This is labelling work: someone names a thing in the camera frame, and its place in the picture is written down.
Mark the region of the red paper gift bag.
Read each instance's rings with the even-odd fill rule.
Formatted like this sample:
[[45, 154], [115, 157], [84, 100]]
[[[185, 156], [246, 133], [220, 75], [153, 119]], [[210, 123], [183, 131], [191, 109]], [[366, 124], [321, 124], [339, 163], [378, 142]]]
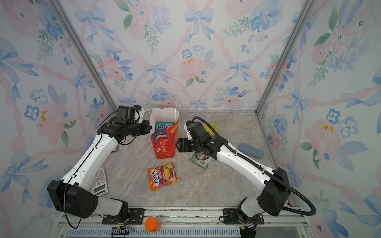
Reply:
[[[157, 160], [174, 158], [176, 152], [177, 133], [179, 129], [179, 109], [180, 104], [168, 108], [153, 108], [151, 111], [142, 108], [141, 116], [145, 112], [150, 115], [149, 123], [152, 130], [149, 135], [152, 141], [153, 149]], [[156, 130], [156, 123], [174, 123], [174, 125], [166, 130]]]

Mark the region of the teal Fox's front candy packet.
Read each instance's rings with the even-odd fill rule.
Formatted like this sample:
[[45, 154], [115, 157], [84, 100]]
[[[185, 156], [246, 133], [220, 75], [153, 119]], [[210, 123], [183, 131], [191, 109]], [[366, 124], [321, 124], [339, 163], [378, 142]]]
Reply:
[[169, 129], [171, 128], [172, 126], [174, 125], [174, 123], [169, 123], [169, 122], [166, 122], [166, 123], [156, 123], [155, 124], [155, 129], [156, 130], [166, 130], [166, 129]]

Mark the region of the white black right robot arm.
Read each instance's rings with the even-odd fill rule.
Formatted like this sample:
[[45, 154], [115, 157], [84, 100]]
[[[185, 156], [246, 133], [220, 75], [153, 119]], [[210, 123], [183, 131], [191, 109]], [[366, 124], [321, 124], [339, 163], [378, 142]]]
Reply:
[[261, 194], [253, 198], [245, 198], [237, 207], [237, 212], [252, 218], [260, 213], [278, 216], [285, 205], [290, 191], [271, 178], [274, 175], [281, 181], [288, 183], [285, 172], [274, 170], [254, 160], [244, 159], [244, 154], [224, 138], [207, 136], [205, 139], [180, 138], [176, 143], [179, 152], [201, 152], [238, 171], [251, 181]]

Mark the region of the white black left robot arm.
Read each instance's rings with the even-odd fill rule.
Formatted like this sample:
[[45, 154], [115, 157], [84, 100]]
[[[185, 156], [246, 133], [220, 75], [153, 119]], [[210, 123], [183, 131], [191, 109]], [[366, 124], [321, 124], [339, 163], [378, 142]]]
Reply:
[[47, 191], [54, 208], [83, 219], [106, 215], [118, 222], [128, 221], [131, 215], [127, 202], [97, 196], [89, 189], [106, 158], [127, 136], [146, 135], [151, 129], [148, 120], [126, 125], [104, 123], [79, 162], [60, 181], [49, 183]]

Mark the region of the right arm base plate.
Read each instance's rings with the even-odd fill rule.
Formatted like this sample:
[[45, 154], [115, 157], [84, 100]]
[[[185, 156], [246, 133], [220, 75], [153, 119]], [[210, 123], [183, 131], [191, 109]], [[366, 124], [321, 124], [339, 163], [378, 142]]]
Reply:
[[224, 208], [222, 209], [222, 212], [223, 215], [219, 218], [219, 221], [225, 225], [248, 226], [250, 224], [263, 225], [265, 223], [262, 214], [250, 218], [236, 208]]

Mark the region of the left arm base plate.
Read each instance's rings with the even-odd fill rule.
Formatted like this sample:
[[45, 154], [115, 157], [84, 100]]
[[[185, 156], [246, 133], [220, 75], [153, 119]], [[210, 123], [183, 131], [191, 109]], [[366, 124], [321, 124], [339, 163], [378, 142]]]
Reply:
[[145, 214], [144, 208], [128, 208], [121, 211], [117, 216], [105, 215], [103, 225], [141, 225]]

